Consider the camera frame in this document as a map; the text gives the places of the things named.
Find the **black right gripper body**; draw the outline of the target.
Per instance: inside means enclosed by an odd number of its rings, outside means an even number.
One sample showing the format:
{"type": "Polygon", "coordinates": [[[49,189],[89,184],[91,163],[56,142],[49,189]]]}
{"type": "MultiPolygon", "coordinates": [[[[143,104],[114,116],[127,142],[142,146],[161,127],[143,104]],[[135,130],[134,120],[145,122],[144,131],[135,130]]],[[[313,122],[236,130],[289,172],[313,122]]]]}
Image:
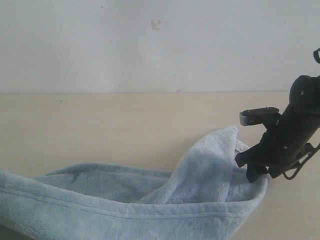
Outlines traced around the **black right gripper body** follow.
{"type": "Polygon", "coordinates": [[[318,116],[283,112],[275,126],[269,128],[258,146],[259,166],[265,166],[271,178],[283,175],[288,178],[288,171],[294,170],[290,176],[295,178],[302,167],[317,152],[309,140],[318,130],[318,116]]]}

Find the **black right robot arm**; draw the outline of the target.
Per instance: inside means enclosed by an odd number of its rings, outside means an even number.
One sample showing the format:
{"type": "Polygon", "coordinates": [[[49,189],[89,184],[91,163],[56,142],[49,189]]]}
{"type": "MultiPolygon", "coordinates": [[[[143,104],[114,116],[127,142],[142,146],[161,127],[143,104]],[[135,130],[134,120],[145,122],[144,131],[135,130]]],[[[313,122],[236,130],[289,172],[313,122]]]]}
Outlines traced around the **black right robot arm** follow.
{"type": "Polygon", "coordinates": [[[320,78],[299,76],[283,113],[276,107],[248,109],[240,112],[239,120],[242,126],[266,128],[258,144],[235,157],[238,167],[247,166],[248,181],[253,183],[262,175],[294,179],[320,150],[309,142],[320,127],[320,78]]]}

